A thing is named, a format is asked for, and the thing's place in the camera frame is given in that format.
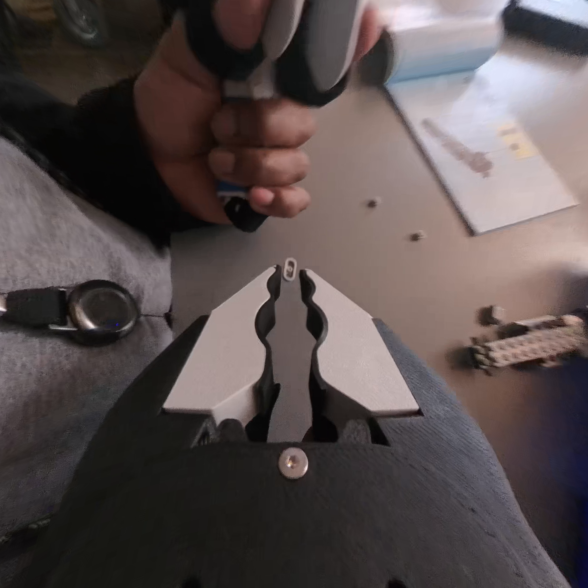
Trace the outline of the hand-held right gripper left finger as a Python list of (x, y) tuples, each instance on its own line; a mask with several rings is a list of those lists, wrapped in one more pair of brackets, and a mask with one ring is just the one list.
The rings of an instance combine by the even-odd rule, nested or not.
[(167, 413), (250, 422), (276, 400), (272, 353), (282, 268), (271, 266), (208, 316), (163, 404)]

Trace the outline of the black round badge reel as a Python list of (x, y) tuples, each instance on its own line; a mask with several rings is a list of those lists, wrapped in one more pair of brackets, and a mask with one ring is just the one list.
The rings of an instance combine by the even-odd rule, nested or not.
[(135, 299), (122, 286), (106, 280), (77, 285), (68, 295), (72, 338), (86, 346), (105, 346), (130, 334), (140, 317)]

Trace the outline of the person's left hand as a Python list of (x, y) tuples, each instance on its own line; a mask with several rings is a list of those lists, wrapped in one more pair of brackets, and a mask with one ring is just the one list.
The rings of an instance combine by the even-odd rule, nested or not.
[(194, 56), (177, 11), (134, 87), (135, 110), (159, 176), (190, 216), (230, 224), (217, 180), (249, 188), (253, 210), (292, 218), (311, 197), (302, 149), (313, 111), (286, 98), (224, 104), (221, 82)]

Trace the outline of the grey toy brick model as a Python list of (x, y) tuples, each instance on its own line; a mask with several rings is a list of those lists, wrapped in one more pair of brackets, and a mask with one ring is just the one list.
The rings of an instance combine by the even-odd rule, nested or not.
[(586, 308), (496, 325), (490, 335), (454, 349), (450, 361), (492, 375), (504, 369), (556, 367), (575, 357), (587, 357)]

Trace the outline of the toy instruction booklet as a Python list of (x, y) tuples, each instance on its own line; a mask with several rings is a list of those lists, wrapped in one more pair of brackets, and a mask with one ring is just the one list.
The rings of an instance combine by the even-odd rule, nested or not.
[(422, 5), (388, 16), (385, 89), (470, 233), (574, 208), (576, 198), (484, 74), (502, 43), (498, 16)]

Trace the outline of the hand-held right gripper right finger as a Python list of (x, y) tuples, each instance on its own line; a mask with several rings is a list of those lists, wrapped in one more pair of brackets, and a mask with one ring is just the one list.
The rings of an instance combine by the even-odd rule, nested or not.
[(313, 420), (414, 416), (420, 407), (373, 317), (316, 272), (299, 273), (306, 328), (315, 339)]

